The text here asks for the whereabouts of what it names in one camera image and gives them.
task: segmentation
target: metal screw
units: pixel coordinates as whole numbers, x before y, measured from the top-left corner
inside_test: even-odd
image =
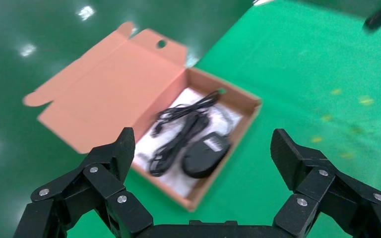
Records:
[[[300,205],[300,206],[304,206],[306,207],[308,205],[308,202],[302,198],[297,198],[297,203]]]
[[[46,195],[46,194],[48,194],[50,191],[47,189],[47,188],[45,188],[45,189],[42,189],[40,192],[39,192],[39,195],[40,196],[44,196],[44,195]]]
[[[328,176],[328,172],[326,172],[325,170],[319,170],[319,174],[323,176]]]
[[[127,200],[127,197],[126,196],[119,196],[118,197],[118,203],[124,203],[124,202],[126,202],[126,200]]]
[[[375,197],[377,200],[381,201],[381,195],[378,193],[373,193],[373,197]]]
[[[98,167],[92,167],[90,168],[90,172],[95,173],[98,171]]]

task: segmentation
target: dark green floor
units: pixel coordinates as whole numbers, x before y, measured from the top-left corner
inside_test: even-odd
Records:
[[[241,0],[0,1],[0,238],[12,236],[35,188],[83,159],[37,122],[43,107],[23,106],[23,96],[128,20],[138,30],[150,27],[186,44],[192,65],[250,5]],[[366,38],[358,31],[362,21],[296,3],[251,8],[198,67],[263,97],[265,106],[195,213],[153,187],[144,188],[144,179],[130,173],[127,187],[155,223],[271,224],[290,195],[268,155],[274,127],[286,128],[296,141],[323,150],[342,171],[381,189],[381,31]],[[298,87],[301,82],[308,85]],[[70,235],[112,237],[94,213]],[[322,216],[311,237],[345,236]]]
[[[0,238],[13,235],[35,188],[83,159],[37,122],[43,108],[23,106],[26,94],[125,21],[133,21],[137,31],[152,28],[186,44],[188,63],[194,64],[251,4],[251,0],[0,0]],[[131,177],[144,183],[136,175]],[[153,193],[164,198],[154,189],[147,195]]]

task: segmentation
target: cardboard box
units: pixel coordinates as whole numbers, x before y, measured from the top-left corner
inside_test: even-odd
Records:
[[[260,99],[196,68],[185,68],[186,47],[149,29],[128,39],[130,22],[28,94],[27,106],[50,103],[38,121],[79,153],[116,140],[131,126],[138,141],[159,111],[187,87],[208,94],[226,90],[219,103],[243,115],[229,136],[232,148],[213,174],[180,197],[157,178],[132,164],[142,176],[188,210],[194,210],[239,144],[261,106]]]

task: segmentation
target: black cable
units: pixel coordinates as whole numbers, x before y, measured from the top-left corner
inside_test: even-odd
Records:
[[[149,161],[149,172],[155,177],[163,175],[173,164],[179,151],[209,125],[206,113],[193,111],[186,117],[185,126],[170,142],[158,148]]]
[[[208,109],[214,106],[218,102],[220,95],[220,92],[216,90],[192,105],[182,107],[183,104],[180,104],[173,108],[168,108],[159,112],[157,119],[158,124],[155,126],[151,136],[157,136],[160,134],[161,130],[163,129],[163,125],[166,123],[177,120],[183,116],[188,115],[191,112],[201,112],[201,109]]]

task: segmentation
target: box lid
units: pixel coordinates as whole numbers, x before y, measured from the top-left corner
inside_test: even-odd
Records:
[[[38,120],[79,153],[116,140],[185,70],[186,47],[126,22],[24,97]]]

